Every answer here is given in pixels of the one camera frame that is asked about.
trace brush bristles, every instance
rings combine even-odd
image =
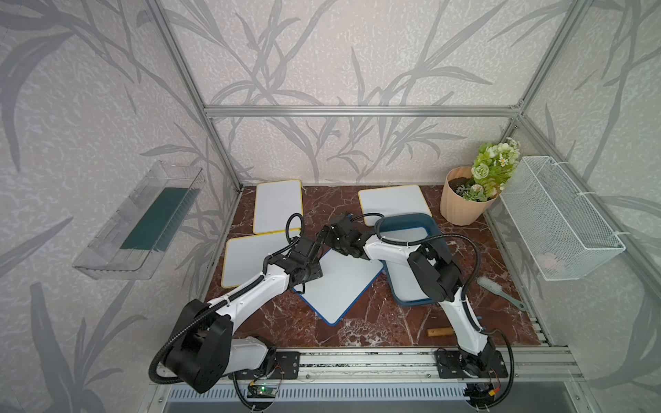
[[[477,283],[494,294],[500,293],[502,291],[502,287],[500,286],[500,284],[498,284],[493,280],[488,279],[487,277],[478,278]]]

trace black mounting plate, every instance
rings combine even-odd
[[[461,369],[461,355],[458,350],[444,350],[439,349],[434,352],[434,359],[436,360],[436,369],[438,370],[438,377],[441,379],[474,379]],[[494,369],[499,378],[507,378],[507,369],[505,362],[502,359],[502,354],[496,352],[493,360],[489,364],[489,369],[483,371],[479,378],[489,379],[488,371]]]
[[[298,368],[301,361],[301,354],[299,352],[276,352],[276,363],[275,365],[280,365],[278,368],[274,369],[271,374],[269,374],[264,379],[273,379],[280,380],[294,380],[298,379]],[[253,380],[258,379],[258,373],[255,373],[254,370],[240,370],[236,372],[238,380]]]

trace wallpaper with leaf pattern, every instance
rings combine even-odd
[[[568,9],[545,0],[163,4],[207,105],[515,104]],[[505,123],[215,119],[251,184],[438,183]]]
[[[526,115],[661,264],[661,1],[594,1]],[[556,344],[604,412],[661,405],[661,303],[622,258],[546,282],[507,214],[498,226]]]
[[[143,3],[0,2],[0,122],[0,412],[135,412],[236,198]],[[207,183],[154,276],[74,270],[156,160]]]

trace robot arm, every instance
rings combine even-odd
[[[442,306],[455,330],[462,356],[460,368],[472,376],[486,372],[496,350],[490,338],[482,333],[462,294],[461,270],[445,243],[431,239],[415,245],[393,244],[377,235],[361,233],[353,224],[355,218],[351,218],[351,215],[338,217],[319,231],[315,241],[303,235],[302,225],[300,238],[267,256],[262,271],[255,277],[209,303],[189,302],[175,324],[171,339],[150,365],[152,381],[158,384],[186,381],[204,393],[218,379],[235,371],[270,373],[274,368],[275,346],[262,338],[233,340],[232,335],[273,297],[322,276],[319,264],[322,244],[356,258],[410,266],[422,291]],[[160,361],[178,378],[158,376],[155,367]]]
[[[359,217],[343,215],[335,219],[329,227],[327,239],[330,242],[327,241],[327,244],[345,255],[410,267],[421,290],[437,301],[447,315],[457,336],[462,355],[462,370],[472,376],[479,376],[487,371],[496,357],[495,345],[489,336],[484,334],[471,304],[463,294],[461,269],[454,262],[446,244],[440,240],[441,237],[457,235],[440,235],[438,239],[422,243],[393,243],[378,235],[381,221],[387,218],[377,222],[376,235],[361,233],[353,223],[357,218]]]
[[[158,384],[185,381],[204,393],[235,371],[251,370],[258,376],[270,373],[275,367],[275,345],[263,338],[237,340],[232,335],[273,297],[322,276],[318,255],[326,233],[322,229],[313,241],[303,236],[301,228],[300,238],[267,256],[255,277],[209,303],[194,299],[186,304],[170,340],[152,360],[149,378]],[[156,366],[160,361],[177,377],[159,376]]]

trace brown marble surface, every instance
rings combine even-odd
[[[373,186],[304,186],[303,214],[305,232],[315,234],[328,220],[340,213],[361,214],[358,191]],[[480,275],[497,281],[512,297],[520,296],[503,263],[500,251],[483,216],[466,227],[448,223],[439,211],[442,186],[421,186],[434,219],[445,233],[456,232],[475,240],[481,247],[483,263]],[[253,234],[255,188],[245,188],[228,239]],[[475,256],[461,240],[446,240],[455,259],[463,267],[464,280],[470,275]],[[207,300],[225,293],[220,286],[223,258],[207,293]],[[487,329],[499,328],[513,345],[538,345],[527,313],[509,301],[477,285],[471,286],[468,298],[480,323]],[[273,298],[250,316],[238,329],[236,337],[259,335],[279,347],[336,346],[456,346],[454,336],[427,337],[427,328],[449,327],[438,304],[402,307],[395,302],[385,274],[381,274],[358,298],[335,326],[329,326],[297,294],[289,291]],[[496,343],[504,342],[497,337]]]

